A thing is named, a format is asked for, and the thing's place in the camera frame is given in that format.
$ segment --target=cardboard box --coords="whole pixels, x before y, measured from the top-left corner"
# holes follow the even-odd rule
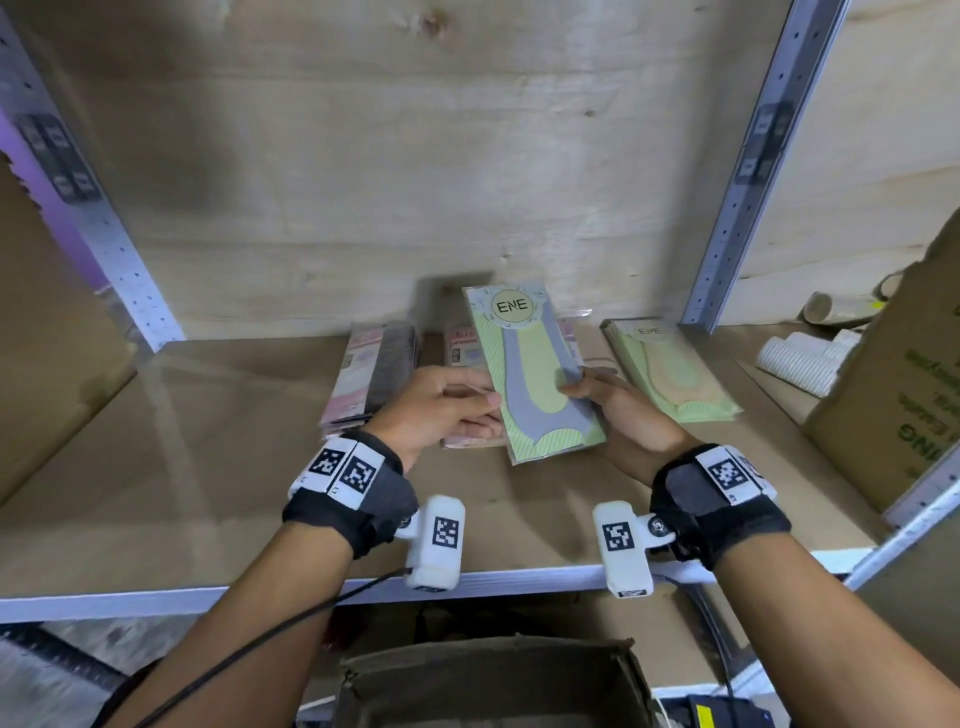
[[[335,728],[652,725],[631,641],[496,637],[343,662]]]
[[[960,438],[960,210],[864,333],[805,432],[880,512]]]

